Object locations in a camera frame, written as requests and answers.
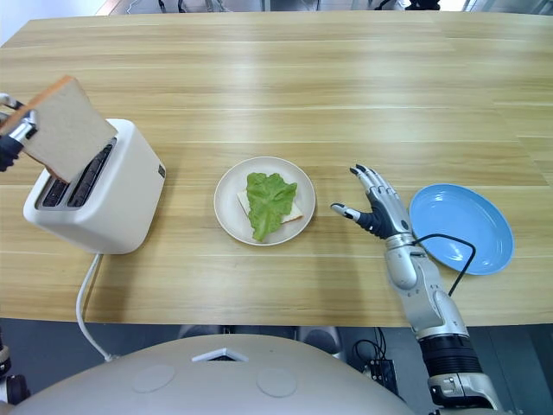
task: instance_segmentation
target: toaster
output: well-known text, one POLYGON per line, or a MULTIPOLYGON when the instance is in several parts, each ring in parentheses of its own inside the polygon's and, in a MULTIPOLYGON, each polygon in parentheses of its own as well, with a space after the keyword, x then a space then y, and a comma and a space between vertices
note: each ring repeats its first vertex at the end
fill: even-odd
POLYGON ((116 136, 70 183, 44 169, 23 216, 88 252, 128 253, 146 238, 166 170, 131 121, 107 121, 116 136))

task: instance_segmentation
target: table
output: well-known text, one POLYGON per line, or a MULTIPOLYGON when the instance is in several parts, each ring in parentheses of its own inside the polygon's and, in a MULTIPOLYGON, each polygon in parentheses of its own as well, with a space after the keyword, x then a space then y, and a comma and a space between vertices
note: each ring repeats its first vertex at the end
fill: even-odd
MULTIPOLYGON (((28 100, 76 76, 107 118, 133 120, 168 176, 149 236, 104 258, 95 322, 404 326, 381 241, 329 204, 366 208, 352 163, 407 203, 454 182, 495 203, 515 257, 466 276, 469 325, 553 321, 553 18, 448 12, 220 13, 33 21, 0 49, 0 90, 28 100), (301 166, 318 205, 270 248, 228 236, 213 191, 234 164, 301 166)), ((92 256, 31 226, 41 166, 0 175, 0 316, 74 319, 92 256)), ((441 267, 444 286, 454 273, 441 267)))

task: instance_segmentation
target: lettuce leaf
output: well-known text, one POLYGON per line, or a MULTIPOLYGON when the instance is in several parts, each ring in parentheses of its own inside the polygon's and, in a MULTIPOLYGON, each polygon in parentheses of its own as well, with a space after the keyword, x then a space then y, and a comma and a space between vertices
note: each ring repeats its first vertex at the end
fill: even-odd
POLYGON ((248 175, 248 218, 254 230, 253 239, 262 242, 265 236, 281 226, 283 216, 292 210, 296 188, 297 183, 287 184, 277 173, 248 175))

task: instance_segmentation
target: white plate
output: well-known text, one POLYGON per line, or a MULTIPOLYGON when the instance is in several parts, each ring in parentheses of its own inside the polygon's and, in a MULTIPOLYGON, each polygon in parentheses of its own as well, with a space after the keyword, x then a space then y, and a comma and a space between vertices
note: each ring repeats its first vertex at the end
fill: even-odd
POLYGON ((272 246, 294 238, 308 225, 315 212, 315 189, 308 175, 295 164, 282 158, 256 157, 244 160, 225 173, 215 189, 213 205, 220 225, 233 238, 250 245, 272 246), (277 231, 269 233, 263 242, 252 238, 250 220, 238 201, 238 193, 245 190, 250 173, 278 173, 286 183, 297 183, 294 202, 303 213, 300 219, 283 223, 277 231))

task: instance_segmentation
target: blue plate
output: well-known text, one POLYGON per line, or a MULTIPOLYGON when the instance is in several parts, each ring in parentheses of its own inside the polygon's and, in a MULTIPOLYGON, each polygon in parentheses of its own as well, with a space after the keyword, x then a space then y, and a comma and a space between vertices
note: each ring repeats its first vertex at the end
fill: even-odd
MULTIPOLYGON (((478 193, 455 184, 433 184, 419 190, 411 200, 409 213, 417 238, 445 233, 476 246, 476 256, 467 273, 488 275, 511 262, 514 238, 501 212, 478 193)), ((453 240, 432 238, 424 248, 438 261, 460 271, 471 249, 453 240)))

